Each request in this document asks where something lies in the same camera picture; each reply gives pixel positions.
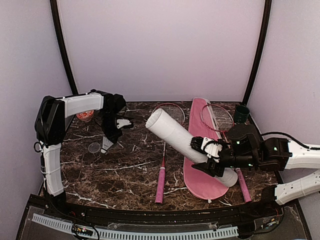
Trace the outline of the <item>white shuttlecock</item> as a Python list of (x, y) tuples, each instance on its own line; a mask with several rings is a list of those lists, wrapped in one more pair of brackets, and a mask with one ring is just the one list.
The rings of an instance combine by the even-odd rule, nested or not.
[(101, 150), (100, 152), (102, 154), (105, 154), (109, 148), (111, 148), (113, 146), (113, 142), (110, 141), (106, 136), (103, 136), (102, 138), (102, 147), (101, 147)]

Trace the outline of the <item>clear plastic tube lid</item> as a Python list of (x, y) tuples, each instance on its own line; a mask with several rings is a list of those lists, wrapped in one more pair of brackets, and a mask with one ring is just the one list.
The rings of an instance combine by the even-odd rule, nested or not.
[(88, 146), (88, 151), (92, 154), (98, 153), (101, 150), (101, 146), (98, 142), (93, 142)]

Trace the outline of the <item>white shuttlecock tube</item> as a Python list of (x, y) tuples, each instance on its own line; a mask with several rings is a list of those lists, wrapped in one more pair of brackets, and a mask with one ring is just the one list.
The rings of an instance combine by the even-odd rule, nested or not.
[[(182, 108), (173, 103), (164, 103), (153, 110), (145, 127), (193, 164), (206, 163), (207, 156), (191, 148), (193, 136), (182, 126), (184, 121), (185, 114)], [(196, 180), (203, 178), (209, 185), (232, 187), (238, 180), (238, 175), (229, 168), (224, 170), (222, 177), (212, 177), (194, 168), (192, 170), (195, 172)]]

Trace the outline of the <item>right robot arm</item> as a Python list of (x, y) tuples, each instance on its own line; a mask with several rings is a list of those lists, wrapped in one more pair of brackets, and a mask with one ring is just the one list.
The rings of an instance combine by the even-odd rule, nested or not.
[(255, 213), (266, 217), (278, 205), (284, 205), (320, 190), (320, 147), (308, 146), (292, 136), (271, 132), (272, 137), (263, 140), (254, 125), (237, 124), (222, 139), (195, 136), (190, 141), (193, 150), (203, 154), (204, 162), (192, 167), (212, 177), (222, 177), (228, 168), (254, 168), (266, 172), (291, 169), (314, 169), (309, 174), (289, 183), (275, 184), (263, 189), (261, 201), (255, 205)]

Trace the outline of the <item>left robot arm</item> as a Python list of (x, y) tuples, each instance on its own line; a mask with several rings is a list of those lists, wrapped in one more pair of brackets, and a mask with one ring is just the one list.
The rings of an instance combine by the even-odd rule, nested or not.
[(112, 144), (122, 136), (122, 128), (131, 126), (131, 122), (118, 115), (126, 107), (126, 101), (120, 94), (100, 90), (64, 96), (45, 96), (39, 108), (34, 128), (38, 152), (41, 154), (41, 173), (44, 192), (53, 202), (51, 210), (60, 218), (67, 218), (71, 213), (65, 203), (66, 192), (61, 176), (61, 146), (66, 136), (66, 119), (87, 111), (101, 112), (101, 129)]

